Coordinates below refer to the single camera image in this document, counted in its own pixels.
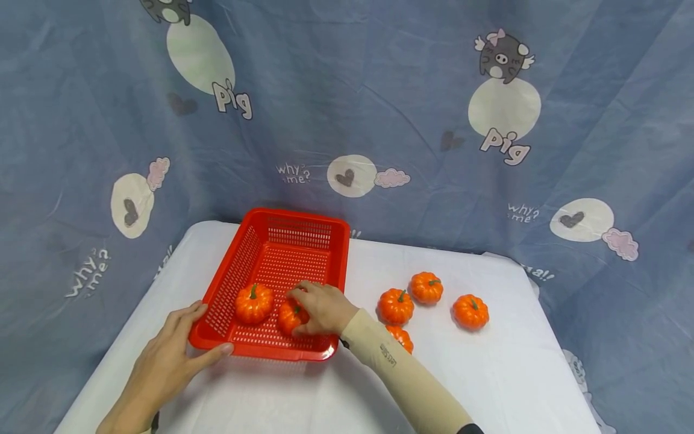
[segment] blue curtain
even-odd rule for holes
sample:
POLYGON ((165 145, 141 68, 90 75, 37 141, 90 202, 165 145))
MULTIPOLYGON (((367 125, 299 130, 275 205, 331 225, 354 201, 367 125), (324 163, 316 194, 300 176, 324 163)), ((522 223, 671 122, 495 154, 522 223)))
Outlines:
POLYGON ((691 432, 694 1, 3 11, 0 431, 52 432, 189 225, 273 206, 513 258, 603 433, 691 432))

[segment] wrist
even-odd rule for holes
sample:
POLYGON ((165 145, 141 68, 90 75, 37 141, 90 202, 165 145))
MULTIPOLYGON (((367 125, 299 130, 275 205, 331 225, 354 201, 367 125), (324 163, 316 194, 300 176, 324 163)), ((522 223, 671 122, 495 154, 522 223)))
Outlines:
POLYGON ((347 325, 352 321, 352 318, 359 312, 359 308, 350 303, 348 307, 343 309, 337 321, 335 322, 335 327, 332 330, 336 335, 342 335, 347 325))
POLYGON ((159 411, 144 400, 132 400, 121 405, 112 420, 112 434, 144 433, 152 427, 154 416, 159 411))

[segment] hand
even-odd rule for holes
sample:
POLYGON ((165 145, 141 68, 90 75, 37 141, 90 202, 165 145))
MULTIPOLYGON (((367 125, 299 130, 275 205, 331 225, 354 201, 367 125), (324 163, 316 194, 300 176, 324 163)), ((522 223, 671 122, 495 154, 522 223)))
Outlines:
POLYGON ((135 361, 123 393, 99 425, 97 434, 147 431, 157 411, 185 389, 196 374, 231 354, 234 346, 227 343, 196 358, 186 356, 190 329, 206 310, 207 305, 196 301, 169 314, 162 329, 135 361))
POLYGON ((294 329, 295 335, 341 335, 359 308, 336 287, 303 281, 287 293, 308 311, 311 319, 294 329))

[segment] heart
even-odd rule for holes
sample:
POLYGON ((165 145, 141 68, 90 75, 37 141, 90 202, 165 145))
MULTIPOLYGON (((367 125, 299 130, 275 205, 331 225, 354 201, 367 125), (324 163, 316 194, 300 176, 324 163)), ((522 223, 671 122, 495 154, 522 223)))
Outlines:
POLYGON ((173 92, 169 93, 167 98, 169 106, 177 116, 190 115, 198 110, 198 103, 194 99, 184 100, 173 92))
POLYGON ((130 199, 124 199, 123 206, 126 207, 126 211, 128 212, 123 218, 123 221, 126 224, 126 228, 129 228, 139 219, 139 215, 137 214, 137 209, 135 209, 135 202, 130 199))
POLYGON ((460 148, 463 145, 463 142, 465 142, 464 138, 455 137, 452 131, 446 131, 441 136, 441 150, 446 152, 450 151, 451 149, 460 148))
POLYGON ((347 169, 344 175, 335 175, 335 179, 345 187, 351 187, 352 181, 354 181, 354 171, 352 169, 347 169))
POLYGON ((559 218, 559 223, 571 229, 579 224, 585 216, 586 215, 583 213, 583 211, 576 212, 574 215, 562 215, 559 218))

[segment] red plastic basket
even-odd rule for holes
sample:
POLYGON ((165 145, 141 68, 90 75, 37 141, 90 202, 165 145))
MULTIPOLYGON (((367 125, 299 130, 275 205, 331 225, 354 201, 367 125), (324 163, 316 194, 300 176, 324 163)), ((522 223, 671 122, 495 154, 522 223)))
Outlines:
POLYGON ((193 347, 211 349, 233 342, 234 356, 274 360, 327 360, 337 336, 293 338, 277 329, 277 308, 299 281, 327 283, 344 292, 349 225, 338 219, 284 210, 248 212, 214 275, 203 303, 205 316, 193 325, 193 347), (257 326, 234 318, 240 289, 262 283, 275 294, 275 310, 257 326))

